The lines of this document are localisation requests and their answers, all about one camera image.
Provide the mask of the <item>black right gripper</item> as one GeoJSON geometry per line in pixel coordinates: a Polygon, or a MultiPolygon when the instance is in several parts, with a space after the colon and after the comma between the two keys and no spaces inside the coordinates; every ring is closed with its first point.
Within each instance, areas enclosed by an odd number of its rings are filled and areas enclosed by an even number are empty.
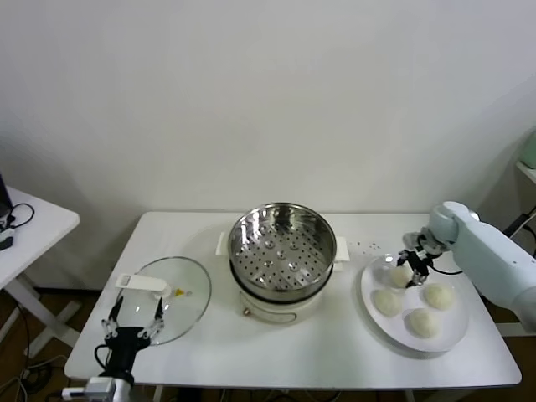
{"type": "Polygon", "coordinates": [[[409,263],[412,268],[410,280],[406,284],[406,288],[413,286],[422,286],[430,273],[430,269],[434,267],[433,260],[427,255],[421,255],[416,251],[402,250],[396,262],[397,266],[402,266],[409,263]]]}

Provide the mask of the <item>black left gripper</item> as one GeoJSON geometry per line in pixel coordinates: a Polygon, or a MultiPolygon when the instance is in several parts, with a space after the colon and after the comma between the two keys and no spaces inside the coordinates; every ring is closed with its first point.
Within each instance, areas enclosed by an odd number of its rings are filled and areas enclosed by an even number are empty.
{"type": "Polygon", "coordinates": [[[105,333],[105,345],[111,351],[105,364],[105,376],[129,376],[138,352],[150,346],[150,339],[157,336],[164,328],[162,298],[158,300],[152,321],[142,327],[118,327],[117,317],[121,310],[120,296],[108,318],[101,320],[105,333]]]}

